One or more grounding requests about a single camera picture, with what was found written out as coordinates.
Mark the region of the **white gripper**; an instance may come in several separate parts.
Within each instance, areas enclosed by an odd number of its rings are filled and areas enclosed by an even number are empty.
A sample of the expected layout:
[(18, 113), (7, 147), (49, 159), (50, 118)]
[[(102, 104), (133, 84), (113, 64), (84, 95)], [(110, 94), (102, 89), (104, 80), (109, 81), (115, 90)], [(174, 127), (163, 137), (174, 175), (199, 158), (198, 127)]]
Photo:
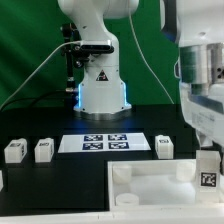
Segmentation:
[(208, 95), (193, 95), (189, 84), (180, 83), (181, 109), (203, 147), (212, 142), (224, 147), (224, 83), (210, 86)]

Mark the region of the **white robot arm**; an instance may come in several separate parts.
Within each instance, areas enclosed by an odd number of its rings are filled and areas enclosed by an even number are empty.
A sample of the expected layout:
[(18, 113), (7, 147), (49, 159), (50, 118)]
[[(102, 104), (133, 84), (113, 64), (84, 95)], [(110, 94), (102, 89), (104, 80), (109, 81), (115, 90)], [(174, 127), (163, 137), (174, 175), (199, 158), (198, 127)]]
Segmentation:
[[(119, 75), (119, 42), (106, 19), (130, 16), (139, 0), (58, 0), (81, 39), (71, 54), (84, 69), (76, 113), (108, 120), (131, 110)], [(175, 75), (184, 120), (200, 144), (224, 147), (224, 0), (160, 0), (161, 30), (179, 47)]]

